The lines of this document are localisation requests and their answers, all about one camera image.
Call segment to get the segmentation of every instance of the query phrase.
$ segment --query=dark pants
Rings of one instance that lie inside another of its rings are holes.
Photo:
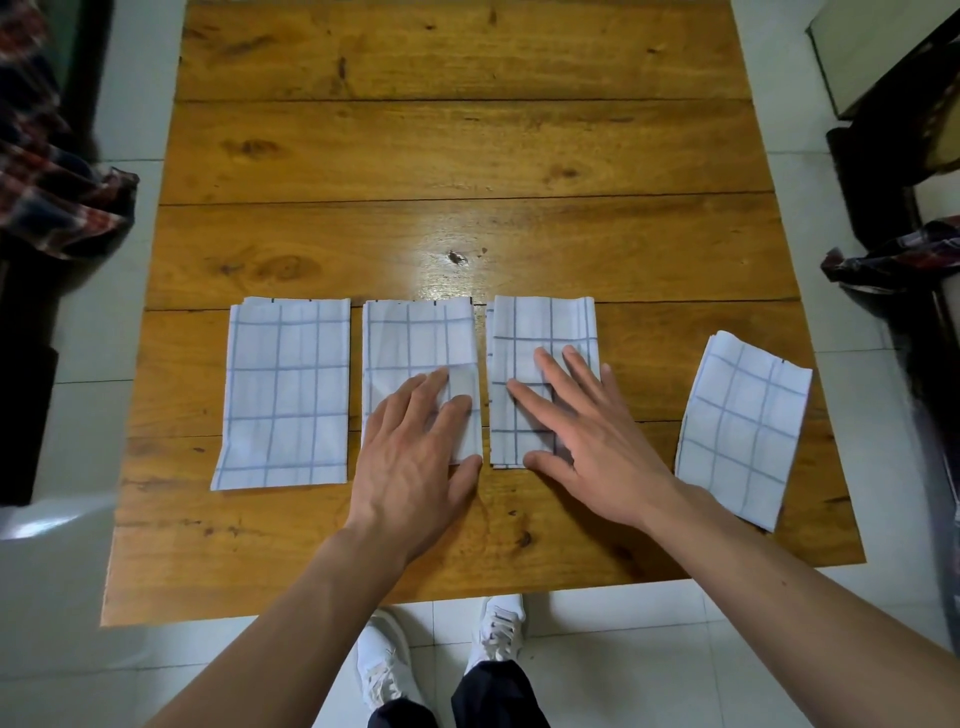
[[[450,698],[457,728],[549,728],[520,665],[480,663],[464,675]],[[422,705],[401,697],[370,716],[367,728],[437,728]]]

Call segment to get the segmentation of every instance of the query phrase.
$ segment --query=shoelace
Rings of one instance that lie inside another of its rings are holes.
[[[511,646],[514,641],[514,621],[493,610],[490,614],[490,630],[481,635],[480,643],[491,660],[512,660]]]
[[[380,663],[371,670],[367,675],[367,693],[377,705],[386,705],[391,700],[403,697],[403,693],[396,685],[393,666]]]

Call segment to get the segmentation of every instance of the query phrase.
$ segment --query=wooden table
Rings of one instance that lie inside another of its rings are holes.
[[[352,298],[351,462],[368,298],[470,295],[482,351],[497,293],[595,297],[669,462],[710,334],[815,364],[723,3],[195,5],[181,55],[104,624],[259,613],[346,515],[349,485],[209,490],[244,296]],[[816,382],[773,538],[863,561]],[[556,485],[485,468],[390,599],[683,576]]]

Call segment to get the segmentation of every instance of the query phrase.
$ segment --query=white napkin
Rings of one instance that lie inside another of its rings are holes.
[[[490,459],[494,468],[522,468],[531,450],[564,454],[563,442],[507,392],[515,378],[542,397],[562,403],[534,363],[544,347],[566,370],[561,356],[572,345],[600,376],[593,299],[497,296],[487,306],[487,383],[490,392]]]
[[[445,301],[367,301],[363,307],[363,423],[377,405],[413,375],[448,367],[450,379],[437,397],[439,409],[457,395],[470,395],[473,410],[453,452],[459,463],[483,454],[480,375],[467,297]]]
[[[347,482],[349,339],[349,299],[230,307],[211,490]]]
[[[686,404],[677,477],[773,531],[812,377],[731,333],[711,336]]]

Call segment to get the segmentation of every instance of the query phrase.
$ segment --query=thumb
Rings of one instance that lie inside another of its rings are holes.
[[[450,478],[449,497],[454,512],[458,512],[467,505],[470,495],[477,487],[481,465],[483,465],[483,457],[471,455],[457,467],[457,472]]]
[[[523,465],[532,471],[552,477],[567,490],[575,487],[580,478],[573,466],[562,457],[545,450],[531,450],[523,456]]]

